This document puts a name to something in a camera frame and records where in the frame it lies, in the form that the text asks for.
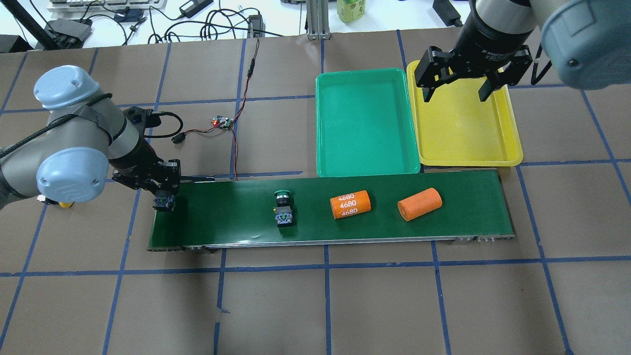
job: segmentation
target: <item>power strip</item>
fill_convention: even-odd
[[[50,0],[48,11],[52,13],[84,13],[91,0]],[[103,7],[116,11],[124,10],[126,7],[130,9],[148,9],[150,6],[163,9],[167,0],[100,0],[95,1],[88,10],[88,13],[103,12]]]

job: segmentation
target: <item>yellow plastic bin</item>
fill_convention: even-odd
[[[434,166],[515,166],[524,153],[506,86],[480,102],[486,78],[460,79],[436,89],[423,101],[408,65],[408,90],[421,163]]]

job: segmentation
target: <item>white surface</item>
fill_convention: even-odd
[[[186,0],[167,0],[167,4],[164,12],[172,18],[176,18],[180,15],[178,8],[185,3]],[[28,0],[19,0],[20,4],[33,16],[35,20],[42,26],[44,21],[33,10]],[[444,27],[444,24],[436,15],[432,9],[432,0],[367,0],[366,15],[363,18],[349,24],[345,24],[340,21],[336,12],[336,3],[329,3],[329,27],[332,33],[335,32],[369,32],[369,31],[386,31],[386,30],[408,30],[412,28],[437,28]],[[57,14],[48,12],[46,7],[48,6],[48,0],[33,0],[33,3],[40,10],[42,15],[47,20],[54,20],[58,17]],[[197,16],[191,20],[204,21],[209,10],[218,9],[219,2],[214,1],[213,4],[208,6],[205,10],[198,13]],[[464,1],[453,1],[454,6],[460,12],[462,21],[469,15],[469,4]],[[278,33],[281,35],[298,35],[305,33],[305,14],[306,5],[292,5],[283,4],[280,0],[221,0],[221,6],[223,8],[238,10],[239,6],[243,8],[253,7],[261,10],[263,21],[265,22],[266,31]],[[98,12],[105,15],[113,15],[106,11]],[[162,16],[159,12],[151,10],[153,16],[153,23],[156,29],[156,33],[163,35],[166,29],[176,21],[170,21]],[[247,15],[256,14],[256,11],[248,10],[245,12]],[[145,16],[149,17],[148,11],[145,11]],[[65,18],[79,18],[80,14],[64,15]],[[188,20],[187,18],[180,19],[178,21]],[[104,17],[97,17],[93,19],[92,34],[86,40],[84,47],[108,47],[113,45],[121,45],[124,41],[121,28],[112,20]],[[2,34],[21,35],[20,28],[18,27],[15,19],[7,9],[0,6],[0,23],[2,23]],[[228,25],[226,19],[222,16],[215,16],[213,23],[218,25]],[[129,33],[129,26],[133,23],[123,23],[125,31]],[[178,25],[174,28],[174,32],[178,35],[199,35],[199,29],[202,24],[199,23],[186,23]],[[247,28],[245,23],[239,25],[239,27]],[[27,40],[31,46],[35,46],[36,40],[33,36],[26,32]],[[137,33],[135,33],[129,41],[129,44],[145,44],[147,43],[149,36],[152,34],[151,24],[149,19],[144,22]],[[245,31],[237,31],[237,38],[245,37]],[[232,32],[219,36],[220,39],[233,38]],[[181,37],[181,40],[201,40],[198,38],[185,38]]]

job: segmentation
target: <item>green platform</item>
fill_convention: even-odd
[[[397,202],[433,187],[443,206],[410,222]],[[296,225],[279,229],[274,191],[293,193]],[[367,190],[372,210],[333,219],[329,199]],[[511,238],[496,171],[436,172],[183,184],[172,213],[157,212],[148,250],[383,241]]]

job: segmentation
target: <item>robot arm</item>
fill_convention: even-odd
[[[455,47],[429,47],[416,67],[416,85],[429,102],[436,88],[460,78],[486,77],[478,94],[516,85],[533,62],[524,45],[538,24],[541,46],[561,80],[584,90],[631,81],[631,1],[470,0],[471,14]]]
[[[164,162],[143,138],[162,113],[138,107],[121,112],[111,94],[75,66],[44,74],[34,94],[50,110],[48,125],[0,148],[0,209],[39,194],[56,202],[92,200],[105,187],[109,165],[115,181],[156,195],[155,209],[173,209],[180,162]]]

